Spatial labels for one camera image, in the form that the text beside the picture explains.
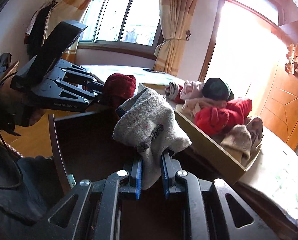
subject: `red cloth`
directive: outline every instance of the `red cloth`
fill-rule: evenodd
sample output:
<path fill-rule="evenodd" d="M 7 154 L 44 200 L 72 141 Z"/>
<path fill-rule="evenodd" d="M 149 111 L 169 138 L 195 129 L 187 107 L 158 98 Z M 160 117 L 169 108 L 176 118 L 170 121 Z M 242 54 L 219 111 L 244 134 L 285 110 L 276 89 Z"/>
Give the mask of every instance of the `red cloth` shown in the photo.
<path fill-rule="evenodd" d="M 105 104 L 118 108 L 129 98 L 133 97 L 137 81 L 133 75 L 114 73 L 109 76 L 103 87 Z"/>
<path fill-rule="evenodd" d="M 194 124 L 208 136 L 230 131 L 237 124 L 244 124 L 252 110 L 252 101 L 238 98 L 227 102 L 226 108 L 207 107 L 196 114 Z"/>
<path fill-rule="evenodd" d="M 181 92 L 181 90 L 184 88 L 183 86 L 180 86 L 180 85 L 178 85 L 179 86 L 179 92 L 178 92 L 178 95 L 177 95 L 177 97 L 173 100 L 176 104 L 182 104 L 182 105 L 184 105 L 185 104 L 185 101 L 183 101 L 182 99 L 180 99 L 180 92 Z"/>

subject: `orange and beige curtain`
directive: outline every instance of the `orange and beige curtain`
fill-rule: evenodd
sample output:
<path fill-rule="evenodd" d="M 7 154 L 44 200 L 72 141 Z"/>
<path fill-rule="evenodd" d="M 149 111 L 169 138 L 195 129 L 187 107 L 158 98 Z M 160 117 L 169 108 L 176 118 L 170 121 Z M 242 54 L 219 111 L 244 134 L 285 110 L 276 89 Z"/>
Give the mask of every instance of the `orange and beige curtain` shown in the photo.
<path fill-rule="evenodd" d="M 92 0 L 62 0 L 50 12 L 45 29 L 45 38 L 53 31 L 55 26 L 61 21 L 76 20 L 80 21 Z M 65 51 L 62 58 L 74 63 L 76 57 L 76 41 L 68 50 Z"/>
<path fill-rule="evenodd" d="M 164 42 L 156 48 L 154 70 L 177 75 L 196 3 L 197 0 L 159 0 Z"/>

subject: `gold chinese character decoration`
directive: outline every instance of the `gold chinese character decoration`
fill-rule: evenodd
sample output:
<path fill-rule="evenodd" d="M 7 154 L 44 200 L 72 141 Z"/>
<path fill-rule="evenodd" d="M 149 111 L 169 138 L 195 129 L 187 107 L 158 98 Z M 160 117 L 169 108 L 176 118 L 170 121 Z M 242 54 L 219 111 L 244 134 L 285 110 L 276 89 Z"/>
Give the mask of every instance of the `gold chinese character decoration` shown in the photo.
<path fill-rule="evenodd" d="M 295 70 L 298 68 L 298 43 L 296 46 L 294 44 L 290 44 L 289 47 L 287 47 L 288 53 L 286 54 L 286 57 L 288 59 L 288 62 L 285 64 L 285 71 L 288 74 L 295 74 Z"/>

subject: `door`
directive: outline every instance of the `door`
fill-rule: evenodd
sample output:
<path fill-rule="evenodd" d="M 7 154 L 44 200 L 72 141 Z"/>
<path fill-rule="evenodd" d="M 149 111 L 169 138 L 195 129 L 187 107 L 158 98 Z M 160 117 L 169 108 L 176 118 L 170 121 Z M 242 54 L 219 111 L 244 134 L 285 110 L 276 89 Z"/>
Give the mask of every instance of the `door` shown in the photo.
<path fill-rule="evenodd" d="M 298 21 L 283 25 L 280 29 L 282 42 L 286 46 L 298 43 Z M 264 126 L 295 151 L 298 147 L 298 69 L 294 75 L 286 73 L 286 62 L 288 62 L 286 54 L 281 53 L 260 116 Z"/>

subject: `box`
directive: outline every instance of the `box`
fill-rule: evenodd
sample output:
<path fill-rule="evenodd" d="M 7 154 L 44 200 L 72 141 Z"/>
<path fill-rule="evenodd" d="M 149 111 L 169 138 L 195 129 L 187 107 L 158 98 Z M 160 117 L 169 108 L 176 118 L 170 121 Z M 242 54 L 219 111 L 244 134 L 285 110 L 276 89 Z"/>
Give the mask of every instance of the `box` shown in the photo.
<path fill-rule="evenodd" d="M 156 90 L 158 94 L 165 95 L 164 85 L 148 83 L 140 83 L 138 93 L 147 87 Z M 241 176 L 243 176 L 243 174 L 250 169 L 259 155 L 260 147 L 258 148 L 257 153 L 253 154 L 253 156 L 251 156 L 251 158 L 248 160 L 246 167 L 244 167 L 218 143 L 201 131 L 183 114 L 177 111 L 176 104 L 174 102 L 168 102 L 175 111 L 175 118 L 179 126 L 185 131 L 192 141 L 192 146 L 195 152 L 207 159 L 210 164 L 224 176 L 227 182 L 231 184 L 236 183 Z"/>

